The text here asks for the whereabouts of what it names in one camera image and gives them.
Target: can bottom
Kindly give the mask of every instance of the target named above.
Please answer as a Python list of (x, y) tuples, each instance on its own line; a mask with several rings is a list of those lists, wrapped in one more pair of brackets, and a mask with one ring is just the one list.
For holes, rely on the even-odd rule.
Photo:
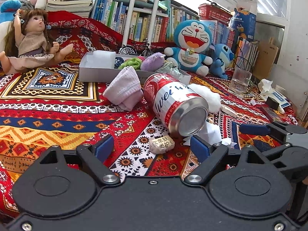
[(199, 131), (207, 119), (208, 113), (203, 107), (191, 109), (180, 119), (178, 132), (181, 136), (190, 136)]

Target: mug handle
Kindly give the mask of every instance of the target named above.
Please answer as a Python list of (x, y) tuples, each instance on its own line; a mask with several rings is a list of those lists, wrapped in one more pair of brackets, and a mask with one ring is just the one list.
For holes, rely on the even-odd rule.
[(254, 84), (252, 83), (252, 81), (250, 79), (248, 79), (248, 86), (250, 86), (248, 92), (244, 93), (244, 94), (250, 94), (252, 92), (252, 89), (254, 88)]

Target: white box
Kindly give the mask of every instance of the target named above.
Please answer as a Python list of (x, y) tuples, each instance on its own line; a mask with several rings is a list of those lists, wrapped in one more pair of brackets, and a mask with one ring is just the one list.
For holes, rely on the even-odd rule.
[[(123, 59), (134, 58), (136, 56), (127, 56), (127, 55), (116, 55), (117, 57), (123, 57)], [(80, 82), (105, 82), (110, 83), (112, 80), (118, 75), (121, 71), (120, 69), (107, 69), (100, 67), (100, 63), (89, 63), (86, 61), (86, 58), (82, 58), (79, 65), (79, 81)], [(191, 76), (184, 72), (183, 70), (179, 70), (181, 74), (184, 75), (183, 78), (175, 77), (179, 79), (184, 85), (189, 85)], [(147, 72), (136, 70), (138, 78), (141, 84), (147, 80), (147, 78), (157, 72)]]

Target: purple plush toy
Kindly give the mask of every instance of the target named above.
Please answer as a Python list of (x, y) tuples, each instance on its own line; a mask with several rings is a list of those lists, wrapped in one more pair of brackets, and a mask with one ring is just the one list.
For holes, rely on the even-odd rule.
[(155, 72), (158, 70), (162, 65), (164, 65), (165, 56), (162, 53), (155, 53), (151, 56), (149, 56), (147, 59), (145, 59), (141, 63), (140, 70), (142, 71), (149, 71), (149, 72)]

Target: white wall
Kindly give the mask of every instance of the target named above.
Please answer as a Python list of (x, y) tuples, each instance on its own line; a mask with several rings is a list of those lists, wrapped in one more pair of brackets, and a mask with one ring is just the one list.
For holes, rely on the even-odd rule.
[(287, 90), (298, 111), (308, 91), (308, 0), (291, 0), (291, 15), (286, 48), (280, 53), (269, 80)]

